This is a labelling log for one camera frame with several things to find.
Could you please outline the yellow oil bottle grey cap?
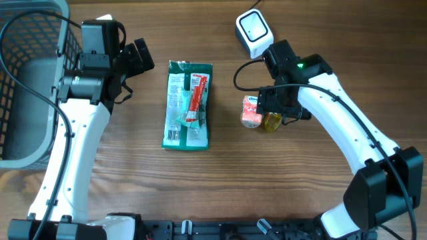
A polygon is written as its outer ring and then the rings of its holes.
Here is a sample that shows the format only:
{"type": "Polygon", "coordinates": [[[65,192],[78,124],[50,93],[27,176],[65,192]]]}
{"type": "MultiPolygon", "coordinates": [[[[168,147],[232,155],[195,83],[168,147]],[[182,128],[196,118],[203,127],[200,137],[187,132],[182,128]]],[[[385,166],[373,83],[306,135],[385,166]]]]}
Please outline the yellow oil bottle grey cap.
{"type": "Polygon", "coordinates": [[[282,123],[282,115],[279,113],[266,113],[264,116],[264,129],[268,133],[275,132],[282,123]]]}

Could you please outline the red tissue pack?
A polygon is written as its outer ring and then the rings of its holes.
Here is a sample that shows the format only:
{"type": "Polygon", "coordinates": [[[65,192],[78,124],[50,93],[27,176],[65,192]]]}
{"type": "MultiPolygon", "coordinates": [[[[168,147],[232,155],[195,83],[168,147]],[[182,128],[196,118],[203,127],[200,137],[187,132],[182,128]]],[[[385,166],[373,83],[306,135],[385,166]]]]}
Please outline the red tissue pack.
{"type": "Polygon", "coordinates": [[[247,128],[256,128],[261,125],[263,115],[257,113],[258,98],[246,95],[243,98],[241,123],[247,128]]]}

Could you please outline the red toothpaste tube box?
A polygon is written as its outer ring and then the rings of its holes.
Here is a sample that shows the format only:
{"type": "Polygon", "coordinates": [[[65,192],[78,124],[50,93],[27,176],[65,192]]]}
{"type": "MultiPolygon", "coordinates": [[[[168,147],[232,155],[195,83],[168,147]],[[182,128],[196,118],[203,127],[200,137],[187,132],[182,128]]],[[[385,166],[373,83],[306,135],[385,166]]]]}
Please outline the red toothpaste tube box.
{"type": "Polygon", "coordinates": [[[187,110],[187,116],[185,118],[186,122],[194,122],[198,117],[198,109],[205,91],[205,85],[208,82],[208,75],[202,74],[192,74],[191,75],[191,90],[193,94],[191,96],[191,101],[189,108],[187,110]]]}

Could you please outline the green glove package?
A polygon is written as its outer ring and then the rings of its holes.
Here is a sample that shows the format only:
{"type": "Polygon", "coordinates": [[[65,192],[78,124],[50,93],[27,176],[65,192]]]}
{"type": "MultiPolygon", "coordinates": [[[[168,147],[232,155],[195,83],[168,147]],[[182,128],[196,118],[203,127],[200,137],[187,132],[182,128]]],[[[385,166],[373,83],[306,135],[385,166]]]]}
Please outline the green glove package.
{"type": "Polygon", "coordinates": [[[167,77],[167,99],[165,125],[161,146],[164,149],[198,151],[209,149],[209,131],[207,127],[207,107],[213,65],[211,63],[194,63],[170,61],[167,77]],[[187,110],[193,91],[192,74],[208,75],[208,82],[194,122],[186,122],[187,110]]]}

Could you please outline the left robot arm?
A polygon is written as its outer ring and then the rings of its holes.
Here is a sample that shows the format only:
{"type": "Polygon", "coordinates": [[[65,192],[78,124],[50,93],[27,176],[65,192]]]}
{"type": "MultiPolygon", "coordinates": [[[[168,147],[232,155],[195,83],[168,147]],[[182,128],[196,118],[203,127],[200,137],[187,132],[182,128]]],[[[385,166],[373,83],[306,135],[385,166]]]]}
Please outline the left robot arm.
{"type": "Polygon", "coordinates": [[[122,103],[126,79],[153,69],[143,39],[127,43],[112,19],[80,25],[83,49],[59,80],[53,104],[59,121],[47,171],[26,219],[10,222],[9,239],[145,239],[149,230],[135,213],[110,213],[89,221],[88,190],[101,136],[113,107],[122,103]]]}

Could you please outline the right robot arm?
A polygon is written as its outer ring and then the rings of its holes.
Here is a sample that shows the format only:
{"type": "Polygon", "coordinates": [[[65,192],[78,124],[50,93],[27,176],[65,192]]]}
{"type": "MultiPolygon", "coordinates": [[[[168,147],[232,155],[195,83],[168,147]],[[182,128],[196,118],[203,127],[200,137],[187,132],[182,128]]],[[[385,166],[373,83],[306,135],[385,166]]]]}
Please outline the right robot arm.
{"type": "Polygon", "coordinates": [[[294,119],[315,117],[338,145],[354,175],[342,202],[323,213],[327,236],[341,239],[373,229],[420,204],[424,161],[414,147],[402,149],[361,112],[318,54],[298,57],[286,41],[262,58],[274,85],[258,95],[258,112],[294,119]]]}

